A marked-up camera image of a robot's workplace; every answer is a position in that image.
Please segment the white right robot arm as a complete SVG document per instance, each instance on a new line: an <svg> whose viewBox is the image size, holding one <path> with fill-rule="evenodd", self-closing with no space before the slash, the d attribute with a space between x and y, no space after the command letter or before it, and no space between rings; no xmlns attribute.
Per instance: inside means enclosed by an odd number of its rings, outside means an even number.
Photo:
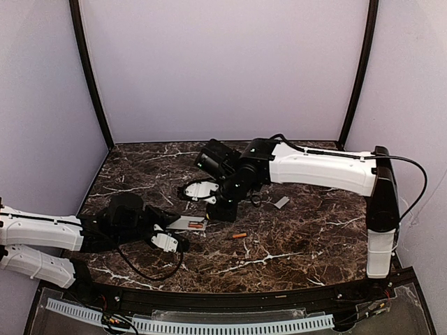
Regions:
<svg viewBox="0 0 447 335"><path fill-rule="evenodd" d="M211 139L200 151L195 166L209 180L196 181L184 194L207 203L207 215L233 222L237 207L250 193L270 184L309 184L336 188L363 196L367 202L368 279L385 279L404 214L400 213L392 161L422 165L392 156L385 147L374 151L345 152L300 147L282 134L256 138L239 152Z"/></svg>

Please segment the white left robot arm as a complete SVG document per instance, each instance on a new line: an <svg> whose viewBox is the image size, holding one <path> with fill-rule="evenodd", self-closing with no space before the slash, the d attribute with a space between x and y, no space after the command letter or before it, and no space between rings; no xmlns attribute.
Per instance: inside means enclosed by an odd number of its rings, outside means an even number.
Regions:
<svg viewBox="0 0 447 335"><path fill-rule="evenodd" d="M88 266L57 258L39 247L80 253L120 252L120 246L145 241L164 252L183 253L180 237L168 232L179 214L145 204L133 193L110 199L99 213L86 216L46 216L1 207L1 268L40 279L60 288L92 282Z"/></svg>

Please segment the white battery cover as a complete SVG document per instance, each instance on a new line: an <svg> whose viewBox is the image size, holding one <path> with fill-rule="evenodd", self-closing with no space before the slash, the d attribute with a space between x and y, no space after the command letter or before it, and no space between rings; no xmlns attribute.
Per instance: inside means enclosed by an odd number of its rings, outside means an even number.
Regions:
<svg viewBox="0 0 447 335"><path fill-rule="evenodd" d="M274 206L277 209L282 209L286 204L288 204L290 201L290 198L287 196L282 197L280 200L274 203Z"/></svg>

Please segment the white remote control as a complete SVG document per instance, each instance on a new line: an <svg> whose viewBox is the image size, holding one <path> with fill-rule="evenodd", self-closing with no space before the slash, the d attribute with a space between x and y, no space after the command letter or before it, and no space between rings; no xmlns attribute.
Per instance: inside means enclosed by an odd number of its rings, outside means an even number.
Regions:
<svg viewBox="0 0 447 335"><path fill-rule="evenodd" d="M204 230L192 230L188 229L188 224L203 224L205 229L207 227L208 220L205 217L197 217L197 216L181 216L179 219L174 221L173 223L167 226L167 230L190 230L190 231L204 231Z"/></svg>

